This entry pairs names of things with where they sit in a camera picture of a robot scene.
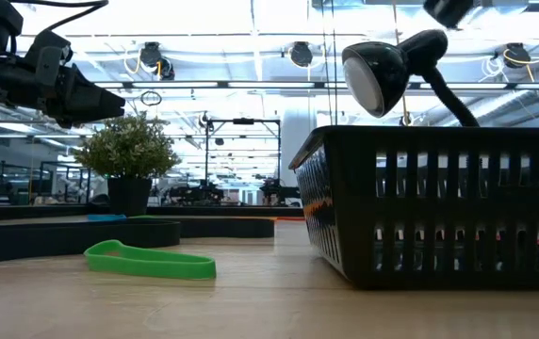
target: black plastic basket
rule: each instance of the black plastic basket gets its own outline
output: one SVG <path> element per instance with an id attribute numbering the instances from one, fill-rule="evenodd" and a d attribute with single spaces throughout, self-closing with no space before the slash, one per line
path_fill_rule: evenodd
<path id="1" fill-rule="evenodd" d="M 290 167 L 359 287 L 539 288 L 539 129 L 322 127 Z"/>

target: table surface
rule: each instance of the table surface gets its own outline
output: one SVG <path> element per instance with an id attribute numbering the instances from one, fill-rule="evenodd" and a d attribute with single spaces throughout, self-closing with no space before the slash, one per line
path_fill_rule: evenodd
<path id="1" fill-rule="evenodd" d="M 214 257 L 217 279 L 91 272 L 81 255 L 0 263 L 0 339 L 539 338 L 539 292 L 355 290 L 302 222 L 170 250 Z"/>

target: green elastic loop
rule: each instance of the green elastic loop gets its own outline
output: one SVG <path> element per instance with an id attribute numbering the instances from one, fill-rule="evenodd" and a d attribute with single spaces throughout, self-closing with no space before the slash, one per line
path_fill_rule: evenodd
<path id="1" fill-rule="evenodd" d="M 212 258 L 139 249 L 125 246 L 119 240 L 103 241 L 83 254 L 93 271 L 175 279 L 213 279 L 217 276 Z"/>

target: green leaves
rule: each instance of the green leaves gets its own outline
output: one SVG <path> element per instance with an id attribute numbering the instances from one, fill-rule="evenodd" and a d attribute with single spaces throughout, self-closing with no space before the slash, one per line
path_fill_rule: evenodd
<path id="1" fill-rule="evenodd" d="M 173 140 L 163 135 L 164 121 L 146 121 L 146 113 L 105 121 L 75 152 L 75 159 L 97 173 L 117 178 L 151 178 L 180 163 Z"/>

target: lamp head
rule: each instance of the lamp head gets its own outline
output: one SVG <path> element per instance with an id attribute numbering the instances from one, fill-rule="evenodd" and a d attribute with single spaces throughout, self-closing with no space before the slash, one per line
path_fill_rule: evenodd
<path id="1" fill-rule="evenodd" d="M 362 42 L 343 51 L 343 72 L 353 98 L 376 118 L 384 116 L 405 92 L 410 74 L 407 55 L 383 42 Z"/>
<path id="2" fill-rule="evenodd" d="M 361 42 L 343 50 L 343 72 L 353 98 L 370 115 L 381 118 L 400 100 L 411 74 L 435 69 L 448 49 L 440 30 L 426 30 L 398 46 Z"/>

